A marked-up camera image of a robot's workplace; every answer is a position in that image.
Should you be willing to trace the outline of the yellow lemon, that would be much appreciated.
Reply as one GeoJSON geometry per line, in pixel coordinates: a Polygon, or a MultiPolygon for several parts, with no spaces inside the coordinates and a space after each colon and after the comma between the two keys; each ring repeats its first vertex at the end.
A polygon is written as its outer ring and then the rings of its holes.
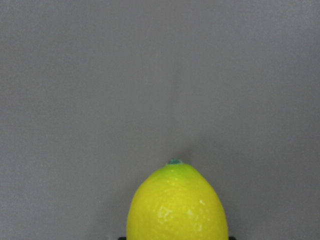
{"type": "Polygon", "coordinates": [[[191,165],[172,158],[151,174],[131,201],[128,240],[227,240],[223,205],[191,165]]]}

